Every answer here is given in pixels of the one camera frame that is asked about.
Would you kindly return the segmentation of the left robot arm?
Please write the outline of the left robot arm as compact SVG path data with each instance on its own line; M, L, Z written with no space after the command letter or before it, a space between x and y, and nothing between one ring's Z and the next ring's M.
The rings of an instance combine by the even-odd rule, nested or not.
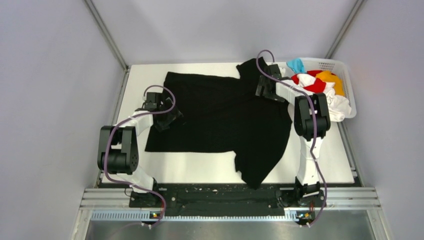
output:
M156 179L140 166L138 136L151 127L166 130L182 114L173 94L147 92L143 99L141 107L129 117L100 129L97 166L108 182L130 187L135 200L164 208L166 202Z

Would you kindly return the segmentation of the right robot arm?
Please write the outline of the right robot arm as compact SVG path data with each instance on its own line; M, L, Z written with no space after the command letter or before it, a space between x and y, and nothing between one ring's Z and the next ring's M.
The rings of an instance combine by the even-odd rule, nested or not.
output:
M259 67L261 73L256 95L293 105L293 125L300 139L300 161L291 194L280 197L288 207L296 204L308 207L323 200L318 160L327 131L331 127L327 98L323 93L309 93L296 85L289 77L283 77L277 64Z

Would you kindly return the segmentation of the black t shirt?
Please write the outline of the black t shirt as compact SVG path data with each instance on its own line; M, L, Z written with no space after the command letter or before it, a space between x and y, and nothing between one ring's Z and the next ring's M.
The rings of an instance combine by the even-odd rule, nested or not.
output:
M150 129L145 150L159 153L234 152L235 170L258 189L283 157L292 127L288 104L256 96L263 58L236 66L239 78L168 72L164 95L181 116L166 130Z

